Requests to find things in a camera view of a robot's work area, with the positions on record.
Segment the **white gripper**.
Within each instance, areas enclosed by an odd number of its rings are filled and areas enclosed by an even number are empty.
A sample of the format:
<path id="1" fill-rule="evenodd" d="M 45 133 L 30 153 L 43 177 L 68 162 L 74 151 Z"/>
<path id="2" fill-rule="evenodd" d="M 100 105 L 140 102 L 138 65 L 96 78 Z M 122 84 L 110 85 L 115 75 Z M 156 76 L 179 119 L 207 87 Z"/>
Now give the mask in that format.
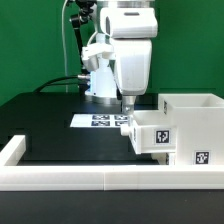
<path id="1" fill-rule="evenodd" d="M 146 92 L 149 80 L 152 43 L 150 40 L 113 40 L 114 75 L 122 95 L 122 112 L 134 112 L 137 95 Z"/>

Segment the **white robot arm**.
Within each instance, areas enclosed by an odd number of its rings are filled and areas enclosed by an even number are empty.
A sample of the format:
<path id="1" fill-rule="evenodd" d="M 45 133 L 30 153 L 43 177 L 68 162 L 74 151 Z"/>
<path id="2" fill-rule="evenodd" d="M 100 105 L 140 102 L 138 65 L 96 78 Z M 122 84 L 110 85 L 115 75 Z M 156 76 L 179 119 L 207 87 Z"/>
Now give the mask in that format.
<path id="1" fill-rule="evenodd" d="M 103 55 L 112 63 L 122 112 L 131 115 L 137 96 L 148 86 L 152 42 L 158 22 L 150 0 L 114 0 L 99 12 L 100 29 L 108 38 Z"/>

